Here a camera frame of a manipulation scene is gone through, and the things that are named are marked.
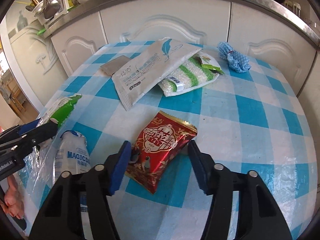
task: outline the feather logo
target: feather logo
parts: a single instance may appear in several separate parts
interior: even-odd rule
[[[170,42],[172,39],[168,39],[166,42],[162,45],[162,52],[164,56],[167,56],[168,58],[164,61],[166,62],[169,59],[169,51],[170,51]]]

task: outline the red candy wrapper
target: red candy wrapper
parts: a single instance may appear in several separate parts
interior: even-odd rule
[[[162,111],[140,133],[126,175],[152,194],[169,162],[197,135],[197,128]]]

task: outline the blue foam pad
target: blue foam pad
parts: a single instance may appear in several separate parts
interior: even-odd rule
[[[109,192],[111,195],[113,195],[120,188],[122,178],[131,157],[131,143],[126,141],[122,145],[118,154],[120,154],[119,159],[115,164],[112,173],[110,174]]]
[[[39,123],[40,119],[34,120],[30,123],[26,123],[24,125],[21,126],[20,130],[19,130],[19,135],[23,135],[26,132],[29,132],[30,130],[36,128],[37,124]]]
[[[203,163],[201,162],[201,152],[199,151],[196,143],[193,144],[194,141],[191,141],[188,145],[188,156],[191,161],[192,168],[195,172],[196,179],[199,185],[199,188],[204,192],[207,192],[208,186],[208,176],[206,174]]]

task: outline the cabinet door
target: cabinet door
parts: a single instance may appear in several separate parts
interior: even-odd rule
[[[100,12],[65,27],[51,40],[67,75],[71,76],[82,63],[107,44]]]
[[[316,158],[318,160],[318,178],[320,178],[320,54],[318,53],[312,72],[298,97],[303,111],[308,120],[310,132],[316,148]],[[313,149],[308,150],[308,162],[316,162]]]
[[[217,46],[227,40],[230,2],[137,0],[100,12],[109,43],[170,37]]]
[[[302,87],[316,50],[283,23],[251,8],[232,3],[228,42],[241,53],[277,67],[295,94]]]

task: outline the checkered tablecloth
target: checkered tablecloth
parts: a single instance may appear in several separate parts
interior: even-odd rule
[[[105,45],[84,62],[46,106],[61,96],[83,95],[58,135],[65,130],[84,134],[94,166],[118,152],[124,140],[134,143],[159,110],[191,122],[198,128],[196,142],[200,150],[215,162],[232,171],[256,170],[260,174],[296,239],[313,214],[317,165],[307,119],[284,76],[254,58],[250,58],[249,72],[233,72],[219,58],[216,48],[204,46],[218,60],[225,75],[202,89],[169,98],[155,86],[127,112],[111,78],[100,66],[120,55],[134,58],[151,43]],[[19,173],[27,234],[52,186],[59,137],[47,155],[40,156],[39,167],[28,160]],[[108,197],[122,240],[200,239],[211,200],[212,196],[199,189],[190,160],[183,154],[168,166],[154,195],[125,176],[120,190]],[[235,236],[237,200],[234,193],[229,239]]]

